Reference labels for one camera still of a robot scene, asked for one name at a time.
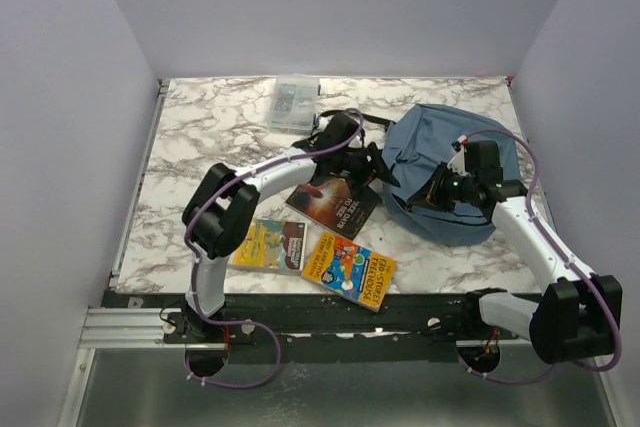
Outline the blue student backpack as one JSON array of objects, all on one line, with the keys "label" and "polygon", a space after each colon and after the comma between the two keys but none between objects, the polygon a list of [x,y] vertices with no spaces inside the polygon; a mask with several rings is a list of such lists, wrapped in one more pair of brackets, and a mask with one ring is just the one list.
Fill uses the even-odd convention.
[{"label": "blue student backpack", "polygon": [[480,244],[495,231],[495,206],[527,193],[515,140],[497,121],[432,104],[416,104],[397,121],[363,118],[383,127],[384,146],[338,156],[333,172],[356,183],[376,176],[390,217],[429,241]]}]

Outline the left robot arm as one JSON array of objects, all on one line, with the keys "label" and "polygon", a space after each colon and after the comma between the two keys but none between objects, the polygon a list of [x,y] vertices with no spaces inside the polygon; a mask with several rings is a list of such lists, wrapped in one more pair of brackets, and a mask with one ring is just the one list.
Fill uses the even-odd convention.
[{"label": "left robot arm", "polygon": [[242,169],[214,164],[187,203],[182,213],[184,242],[193,253],[185,295],[192,312],[187,329],[197,340],[212,341],[221,328],[227,330],[234,324],[218,314],[225,304],[227,265],[248,233],[260,202],[317,177],[344,179],[355,198],[367,196],[376,179],[398,184],[381,149],[365,141],[366,122],[389,129],[391,120],[355,108],[331,110],[322,116],[327,119],[324,126],[314,126],[310,136],[279,155]]}]

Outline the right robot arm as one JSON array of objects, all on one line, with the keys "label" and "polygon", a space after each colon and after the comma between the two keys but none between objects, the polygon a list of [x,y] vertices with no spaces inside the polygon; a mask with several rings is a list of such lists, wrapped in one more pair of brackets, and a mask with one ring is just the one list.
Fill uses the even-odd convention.
[{"label": "right robot arm", "polygon": [[408,198],[408,206],[439,212],[458,204],[477,208],[516,248],[543,293],[533,302],[505,291],[485,292],[461,312],[462,331],[480,339],[495,327],[506,329],[529,341],[550,365],[608,356],[598,369],[615,367],[622,354],[620,283],[596,274],[550,230],[533,206],[530,188],[505,179],[496,141],[462,136],[454,150]]}]

